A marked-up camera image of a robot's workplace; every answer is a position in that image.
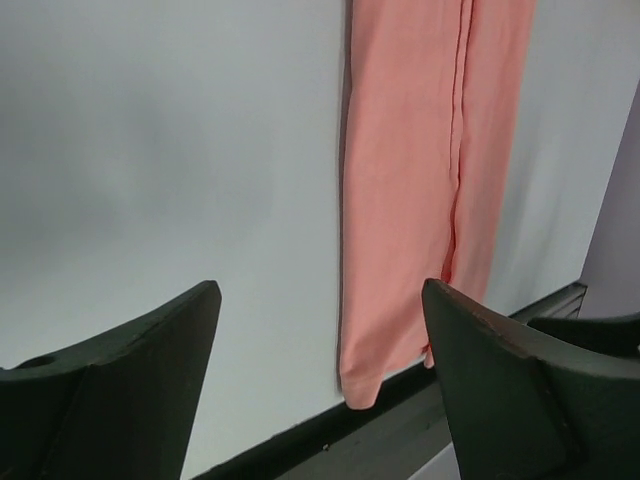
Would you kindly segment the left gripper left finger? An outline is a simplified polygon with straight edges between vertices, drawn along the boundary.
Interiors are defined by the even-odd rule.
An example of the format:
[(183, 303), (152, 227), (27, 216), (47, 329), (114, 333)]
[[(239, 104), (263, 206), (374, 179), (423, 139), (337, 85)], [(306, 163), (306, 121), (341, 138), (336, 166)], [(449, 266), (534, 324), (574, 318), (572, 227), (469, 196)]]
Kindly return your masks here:
[(1, 372), (4, 479), (178, 479), (222, 295), (161, 307)]

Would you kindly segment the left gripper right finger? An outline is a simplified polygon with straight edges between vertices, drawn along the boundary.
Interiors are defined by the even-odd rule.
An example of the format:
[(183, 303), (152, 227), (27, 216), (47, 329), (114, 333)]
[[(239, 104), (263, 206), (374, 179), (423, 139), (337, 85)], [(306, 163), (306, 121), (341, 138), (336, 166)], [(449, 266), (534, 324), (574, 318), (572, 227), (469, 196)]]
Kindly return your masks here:
[(635, 479), (639, 318), (503, 316), (429, 279), (422, 302), (464, 479)]

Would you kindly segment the light pink t-shirt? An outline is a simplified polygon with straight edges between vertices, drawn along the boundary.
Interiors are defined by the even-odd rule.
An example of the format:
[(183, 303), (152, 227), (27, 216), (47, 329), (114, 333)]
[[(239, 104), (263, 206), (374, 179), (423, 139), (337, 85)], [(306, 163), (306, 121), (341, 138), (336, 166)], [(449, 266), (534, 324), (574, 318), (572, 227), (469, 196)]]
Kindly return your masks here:
[(339, 377), (354, 410), (388, 374), (432, 363), (426, 279), (484, 296), (535, 9), (352, 5)]

